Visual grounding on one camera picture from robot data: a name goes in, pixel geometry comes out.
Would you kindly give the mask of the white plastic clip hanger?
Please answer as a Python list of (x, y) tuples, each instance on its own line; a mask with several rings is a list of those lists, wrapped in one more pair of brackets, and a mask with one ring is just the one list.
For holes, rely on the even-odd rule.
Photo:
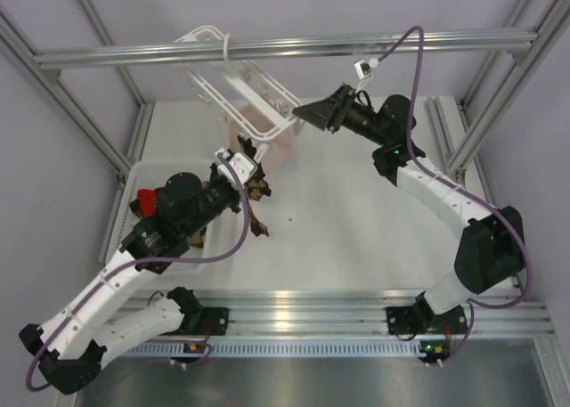
[[(305, 123), (292, 114), (301, 101), (277, 79), (266, 73), (252, 60), (233, 62), (229, 58), (231, 35), (215, 26), (200, 26), (175, 40), (177, 45), (212, 45), (217, 42), (222, 46), (222, 60), (212, 61), (209, 67), (238, 95), (247, 105), (253, 105), (267, 116), (277, 130), (292, 128), (294, 135), (299, 135)], [(214, 104), (221, 115), (239, 121), (248, 130), (248, 122), (241, 118), (239, 110), (232, 104), (232, 99), (222, 93), (222, 89), (212, 85), (188, 62), (176, 63), (175, 69), (181, 73), (190, 86), (201, 91), (200, 98), (207, 104)]]

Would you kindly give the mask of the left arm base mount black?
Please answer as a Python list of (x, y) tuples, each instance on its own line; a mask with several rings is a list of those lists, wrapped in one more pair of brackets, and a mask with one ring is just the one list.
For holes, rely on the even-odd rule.
[(224, 336), (229, 325), (230, 310), (226, 307), (203, 307), (183, 318), (176, 335)]

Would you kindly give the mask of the pink sock front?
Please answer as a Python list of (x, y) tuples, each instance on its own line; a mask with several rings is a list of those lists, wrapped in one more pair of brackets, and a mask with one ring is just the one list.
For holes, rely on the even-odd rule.
[(248, 130), (232, 118), (227, 118), (227, 141), (232, 150), (241, 147), (240, 140), (250, 140), (256, 149), (254, 157), (267, 174), (282, 166), (294, 150), (292, 128), (277, 130), (277, 126), (253, 105), (239, 110)]

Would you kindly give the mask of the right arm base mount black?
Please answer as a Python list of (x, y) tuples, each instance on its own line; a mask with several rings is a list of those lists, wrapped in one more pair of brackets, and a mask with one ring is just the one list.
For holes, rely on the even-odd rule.
[(422, 317), (411, 305), (389, 306), (386, 308), (388, 333), (392, 336), (424, 335), (463, 335), (468, 329), (468, 319), (464, 309), (457, 306), (440, 314)]

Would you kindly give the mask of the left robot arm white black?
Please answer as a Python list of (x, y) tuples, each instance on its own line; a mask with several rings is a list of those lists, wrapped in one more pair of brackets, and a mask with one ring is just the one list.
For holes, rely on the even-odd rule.
[(84, 290), (50, 320), (20, 331), (20, 341), (34, 356), (28, 391), (53, 387), (74, 394), (131, 348), (163, 334), (195, 331), (203, 307), (184, 287), (126, 318), (112, 317), (171, 264), (190, 263), (188, 239), (225, 210), (249, 217), (246, 185), (256, 171), (255, 164), (221, 159), (206, 183), (193, 173), (172, 175), (158, 190), (154, 212), (135, 225)]

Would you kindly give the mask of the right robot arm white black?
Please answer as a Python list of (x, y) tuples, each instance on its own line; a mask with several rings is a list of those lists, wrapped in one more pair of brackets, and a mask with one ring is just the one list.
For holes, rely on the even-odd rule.
[(462, 303), (525, 268), (521, 215), (489, 205), (437, 170), (411, 139), (416, 120), (407, 97), (390, 95), (374, 109), (366, 92), (343, 84), (292, 113), (322, 131), (345, 128), (377, 144), (372, 161), (379, 175), (419, 200), (459, 239), (451, 271), (412, 305), (387, 309), (390, 334), (442, 333), (453, 326), (465, 331)]

